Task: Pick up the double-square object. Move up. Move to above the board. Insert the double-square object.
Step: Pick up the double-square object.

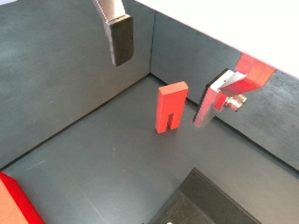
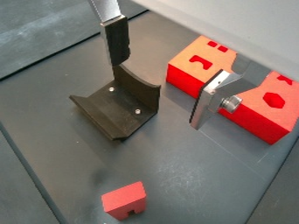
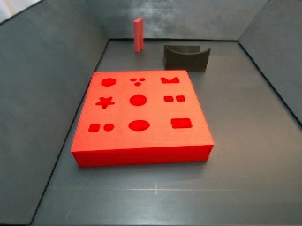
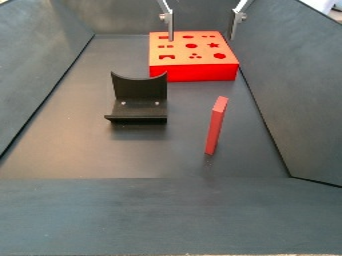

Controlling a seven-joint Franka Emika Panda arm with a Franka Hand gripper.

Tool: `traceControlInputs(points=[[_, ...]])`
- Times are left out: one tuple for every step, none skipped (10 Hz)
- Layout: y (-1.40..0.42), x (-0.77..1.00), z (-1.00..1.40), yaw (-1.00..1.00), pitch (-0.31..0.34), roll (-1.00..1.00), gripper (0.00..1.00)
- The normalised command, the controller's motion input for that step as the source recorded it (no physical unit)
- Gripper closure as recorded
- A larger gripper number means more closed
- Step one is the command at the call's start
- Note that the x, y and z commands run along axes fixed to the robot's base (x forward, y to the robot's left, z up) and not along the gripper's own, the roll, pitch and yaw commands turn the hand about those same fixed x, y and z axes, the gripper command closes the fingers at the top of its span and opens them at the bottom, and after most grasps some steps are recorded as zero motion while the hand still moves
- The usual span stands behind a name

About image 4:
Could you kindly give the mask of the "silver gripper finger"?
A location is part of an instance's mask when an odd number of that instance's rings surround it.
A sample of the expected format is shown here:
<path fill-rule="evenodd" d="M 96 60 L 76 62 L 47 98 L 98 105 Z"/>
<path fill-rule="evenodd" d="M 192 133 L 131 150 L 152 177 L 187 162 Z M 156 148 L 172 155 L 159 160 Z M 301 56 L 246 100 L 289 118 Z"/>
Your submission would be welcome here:
<path fill-rule="evenodd" d="M 168 41 L 174 41 L 174 11 L 168 6 L 166 0 L 156 0 L 159 7 L 162 9 L 162 13 L 159 14 L 159 19 L 167 25 L 167 33 L 168 33 Z"/>
<path fill-rule="evenodd" d="M 252 0 L 240 0 L 236 7 L 231 9 L 232 19 L 231 19 L 231 28 L 228 33 L 230 40 L 235 38 L 238 24 L 247 19 L 246 10 L 251 5 L 251 3 L 252 3 Z"/>

